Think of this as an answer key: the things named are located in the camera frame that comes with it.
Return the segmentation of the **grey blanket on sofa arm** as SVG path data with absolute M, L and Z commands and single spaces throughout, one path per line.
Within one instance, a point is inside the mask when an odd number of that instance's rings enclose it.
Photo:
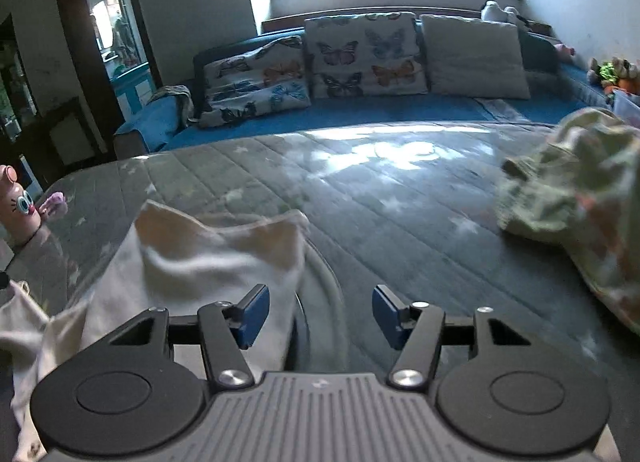
M 176 101 L 178 114 L 183 126 L 190 126 L 195 123 L 195 106 L 191 91 L 185 84 L 160 87 L 152 94 L 149 104 L 164 98 L 172 98 Z

